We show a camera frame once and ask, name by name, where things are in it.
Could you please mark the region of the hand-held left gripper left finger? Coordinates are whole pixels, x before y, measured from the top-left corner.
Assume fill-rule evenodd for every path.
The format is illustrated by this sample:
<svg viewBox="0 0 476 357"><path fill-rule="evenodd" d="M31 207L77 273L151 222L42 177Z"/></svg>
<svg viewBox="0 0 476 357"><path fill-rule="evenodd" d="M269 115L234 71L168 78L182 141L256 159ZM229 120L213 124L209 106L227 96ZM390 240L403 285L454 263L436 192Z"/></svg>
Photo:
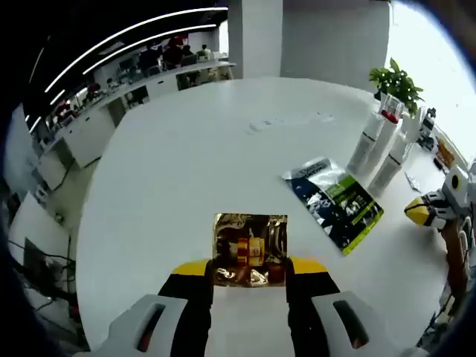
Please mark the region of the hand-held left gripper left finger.
<svg viewBox="0 0 476 357"><path fill-rule="evenodd" d="M84 356L203 356L211 328L213 261L173 269L156 295L144 295L109 325Z"/></svg>

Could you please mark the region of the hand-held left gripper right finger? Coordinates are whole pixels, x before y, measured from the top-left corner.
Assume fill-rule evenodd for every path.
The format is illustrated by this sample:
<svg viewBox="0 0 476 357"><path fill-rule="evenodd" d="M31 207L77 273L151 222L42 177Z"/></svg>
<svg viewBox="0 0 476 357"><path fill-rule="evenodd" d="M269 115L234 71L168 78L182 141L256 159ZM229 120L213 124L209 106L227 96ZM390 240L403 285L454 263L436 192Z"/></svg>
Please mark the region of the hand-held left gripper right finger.
<svg viewBox="0 0 476 357"><path fill-rule="evenodd" d="M390 334L375 309L342 291L322 264L286 259L288 326L296 356L427 356Z"/></svg>

